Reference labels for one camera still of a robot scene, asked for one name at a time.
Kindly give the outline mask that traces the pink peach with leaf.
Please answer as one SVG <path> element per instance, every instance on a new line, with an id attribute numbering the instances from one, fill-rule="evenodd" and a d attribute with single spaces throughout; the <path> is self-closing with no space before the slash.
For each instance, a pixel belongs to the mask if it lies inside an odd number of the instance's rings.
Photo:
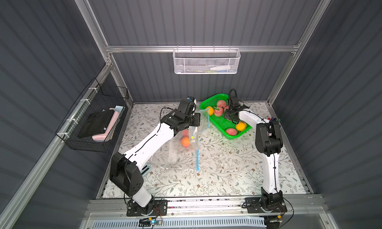
<path id="1" fill-rule="evenodd" d="M 222 107 L 215 107 L 215 108 L 214 108 L 214 115 L 215 115 L 216 117 L 220 117 L 220 116 L 222 116 L 223 113 L 224 113 L 224 108 L 222 108 Z"/>

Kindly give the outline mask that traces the orange red peach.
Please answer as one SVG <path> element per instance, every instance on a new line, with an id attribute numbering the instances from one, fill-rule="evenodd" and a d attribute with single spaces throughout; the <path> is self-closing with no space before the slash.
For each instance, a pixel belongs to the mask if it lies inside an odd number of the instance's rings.
<path id="1" fill-rule="evenodd" d="M 189 147 L 190 146 L 190 138 L 188 136 L 184 136 L 182 139 L 181 139 L 181 145 L 183 147 Z"/>

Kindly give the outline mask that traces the clear zip-top bag blue zipper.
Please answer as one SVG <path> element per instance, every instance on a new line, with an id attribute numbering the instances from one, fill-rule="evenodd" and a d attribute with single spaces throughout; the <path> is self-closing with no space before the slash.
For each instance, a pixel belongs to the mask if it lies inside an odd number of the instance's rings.
<path id="1" fill-rule="evenodd" d="M 207 110 L 198 110 L 197 113 L 201 114 L 201 124 L 199 127 L 188 128 L 190 146 L 183 147 L 181 145 L 181 139 L 184 135 L 182 132 L 179 132 L 148 160 L 148 164 L 151 167 L 175 172 L 181 170 L 200 171 L 200 141 L 202 134 L 210 127 L 210 116 Z"/>

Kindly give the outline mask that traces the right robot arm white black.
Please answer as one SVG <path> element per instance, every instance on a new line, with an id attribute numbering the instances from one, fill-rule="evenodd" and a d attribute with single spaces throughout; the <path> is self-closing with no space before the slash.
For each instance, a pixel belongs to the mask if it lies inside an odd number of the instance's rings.
<path id="1" fill-rule="evenodd" d="M 238 100 L 229 100 L 229 108 L 224 118 L 238 124 L 243 121 L 255 128 L 255 147 L 263 157 L 263 186 L 260 207 L 264 212 L 272 212 L 284 204 L 279 180 L 279 157 L 283 147 L 281 126 L 277 119 L 265 119 L 249 110 Z"/>

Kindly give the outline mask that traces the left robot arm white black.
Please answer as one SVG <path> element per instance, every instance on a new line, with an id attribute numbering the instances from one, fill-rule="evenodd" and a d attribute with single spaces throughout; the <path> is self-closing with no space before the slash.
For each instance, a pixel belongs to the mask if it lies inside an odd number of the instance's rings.
<path id="1" fill-rule="evenodd" d="M 143 166 L 162 145 L 190 126 L 200 125 L 200 114 L 195 105 L 179 106 L 160 119 L 158 126 L 132 149 L 112 156 L 109 179 L 124 192 L 145 214 L 154 207 L 155 198 L 144 187 Z"/>

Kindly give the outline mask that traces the yellow peach right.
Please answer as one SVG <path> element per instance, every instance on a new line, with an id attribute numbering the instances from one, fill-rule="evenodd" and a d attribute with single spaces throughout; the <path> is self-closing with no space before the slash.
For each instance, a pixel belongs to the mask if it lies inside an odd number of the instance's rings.
<path id="1" fill-rule="evenodd" d="M 243 132 L 247 128 L 247 124 L 241 121 L 235 127 L 237 131 Z"/>

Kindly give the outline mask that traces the yellow peach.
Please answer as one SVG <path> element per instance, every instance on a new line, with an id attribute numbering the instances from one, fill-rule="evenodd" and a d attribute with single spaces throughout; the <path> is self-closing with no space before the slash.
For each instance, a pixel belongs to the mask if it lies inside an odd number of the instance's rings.
<path id="1" fill-rule="evenodd" d="M 243 132 L 247 128 L 247 124 L 241 121 L 235 127 L 237 131 Z"/>
<path id="2" fill-rule="evenodd" d="M 206 110 L 209 116 L 214 114 L 214 108 L 212 106 L 207 107 Z"/>

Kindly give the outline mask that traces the pink peach top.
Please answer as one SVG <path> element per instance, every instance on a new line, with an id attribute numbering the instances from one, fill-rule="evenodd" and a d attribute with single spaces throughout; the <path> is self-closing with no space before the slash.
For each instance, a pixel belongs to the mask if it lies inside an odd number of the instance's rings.
<path id="1" fill-rule="evenodd" d="M 219 100 L 217 103 L 216 103 L 216 106 L 217 107 L 221 107 L 221 108 L 225 108 L 227 106 L 227 102 L 224 101 L 224 100 Z"/>

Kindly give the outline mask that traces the pink peach bottom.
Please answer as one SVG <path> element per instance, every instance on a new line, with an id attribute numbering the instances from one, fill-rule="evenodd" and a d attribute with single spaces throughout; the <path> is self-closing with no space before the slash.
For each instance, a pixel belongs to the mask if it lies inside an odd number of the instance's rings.
<path id="1" fill-rule="evenodd" d="M 238 134 L 238 131 L 235 128 L 229 128 L 225 132 L 230 136 L 236 136 Z"/>

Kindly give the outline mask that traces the yellow peach left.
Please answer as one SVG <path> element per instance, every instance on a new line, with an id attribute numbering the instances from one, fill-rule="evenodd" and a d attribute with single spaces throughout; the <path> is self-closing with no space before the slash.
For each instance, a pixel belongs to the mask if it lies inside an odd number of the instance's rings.
<path id="1" fill-rule="evenodd" d="M 207 107 L 206 110 L 209 116 L 214 114 L 214 108 L 212 106 Z"/>

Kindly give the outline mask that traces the pink pen cup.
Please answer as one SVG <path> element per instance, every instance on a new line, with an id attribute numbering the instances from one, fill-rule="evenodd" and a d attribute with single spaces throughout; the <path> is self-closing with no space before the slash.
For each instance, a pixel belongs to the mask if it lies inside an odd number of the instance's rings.
<path id="1" fill-rule="evenodd" d="M 278 122 L 278 123 L 281 122 L 281 120 L 279 118 L 274 118 L 274 117 L 268 118 L 268 120 L 271 121 L 271 122 L 272 121 L 275 121 L 275 122 Z"/>

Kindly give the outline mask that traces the white tube in basket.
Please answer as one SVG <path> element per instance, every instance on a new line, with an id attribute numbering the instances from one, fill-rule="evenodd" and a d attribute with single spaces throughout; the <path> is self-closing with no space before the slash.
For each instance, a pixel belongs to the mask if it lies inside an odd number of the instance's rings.
<path id="1" fill-rule="evenodd" d="M 230 65 L 223 65 L 223 66 L 215 66 L 211 67 L 210 71 L 215 71 L 215 72 L 228 72 L 230 71 L 231 66 Z"/>

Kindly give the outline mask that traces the teal calculator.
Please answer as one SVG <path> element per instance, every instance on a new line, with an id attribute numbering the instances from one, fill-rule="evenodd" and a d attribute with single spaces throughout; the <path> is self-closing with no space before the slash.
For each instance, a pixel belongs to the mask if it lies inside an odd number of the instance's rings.
<path id="1" fill-rule="evenodd" d="M 142 168 L 142 170 L 140 172 L 141 172 L 141 175 L 144 177 L 150 171 L 151 171 L 151 167 L 149 165 L 145 165 L 145 166 L 143 166 L 143 168 Z"/>

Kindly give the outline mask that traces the black pouch in basket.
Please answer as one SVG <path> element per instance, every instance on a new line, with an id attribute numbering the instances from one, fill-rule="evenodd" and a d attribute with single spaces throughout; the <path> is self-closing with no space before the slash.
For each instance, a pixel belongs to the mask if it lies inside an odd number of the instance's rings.
<path id="1" fill-rule="evenodd" d="M 78 133 L 78 137 L 85 138 L 104 133 L 112 115 L 111 110 L 91 114 Z"/>

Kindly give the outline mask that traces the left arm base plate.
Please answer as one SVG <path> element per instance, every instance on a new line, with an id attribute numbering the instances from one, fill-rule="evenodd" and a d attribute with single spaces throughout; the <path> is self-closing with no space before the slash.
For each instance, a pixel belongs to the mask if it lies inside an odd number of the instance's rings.
<path id="1" fill-rule="evenodd" d="M 141 207 L 134 200 L 129 200 L 127 202 L 127 217 L 159 217 L 166 216 L 168 209 L 168 201 L 165 199 L 154 199 L 151 200 L 147 206 Z"/>

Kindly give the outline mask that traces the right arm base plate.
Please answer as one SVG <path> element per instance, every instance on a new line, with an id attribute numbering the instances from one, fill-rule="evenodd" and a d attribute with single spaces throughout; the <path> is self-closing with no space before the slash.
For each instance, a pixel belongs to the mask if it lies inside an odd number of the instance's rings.
<path id="1" fill-rule="evenodd" d="M 287 212 L 287 206 L 283 198 L 267 198 L 263 196 L 246 197 L 244 203 L 241 205 L 248 213 L 279 213 L 284 214 Z"/>

